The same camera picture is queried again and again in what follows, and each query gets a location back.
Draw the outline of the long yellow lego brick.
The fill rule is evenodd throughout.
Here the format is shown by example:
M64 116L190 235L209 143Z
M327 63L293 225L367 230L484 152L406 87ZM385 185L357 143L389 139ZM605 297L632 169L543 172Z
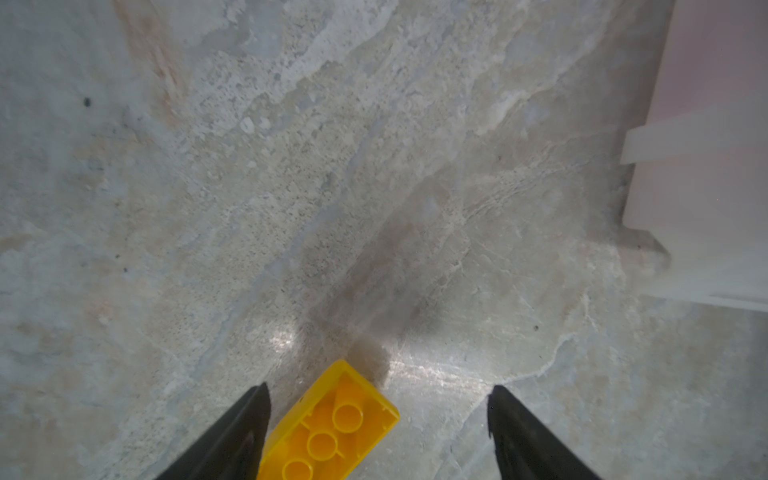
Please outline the long yellow lego brick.
M265 442L257 480L344 480L400 421L348 362L333 363Z

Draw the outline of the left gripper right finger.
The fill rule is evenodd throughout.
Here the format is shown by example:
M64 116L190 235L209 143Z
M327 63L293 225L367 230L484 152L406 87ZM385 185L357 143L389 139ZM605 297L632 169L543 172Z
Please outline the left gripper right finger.
M599 479L502 385L488 396L487 424L503 479Z

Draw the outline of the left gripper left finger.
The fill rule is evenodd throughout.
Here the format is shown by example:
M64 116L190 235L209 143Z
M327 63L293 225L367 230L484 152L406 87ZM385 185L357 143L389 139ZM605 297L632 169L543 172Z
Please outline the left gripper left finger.
M268 385L251 387L158 480L256 478L270 416Z

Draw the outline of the white three-compartment bin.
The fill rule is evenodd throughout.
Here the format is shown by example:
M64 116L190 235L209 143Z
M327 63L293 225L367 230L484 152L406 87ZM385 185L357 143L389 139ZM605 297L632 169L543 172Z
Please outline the white three-compartment bin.
M646 123L626 134L626 227L669 253L642 294L767 308L767 5L675 4Z

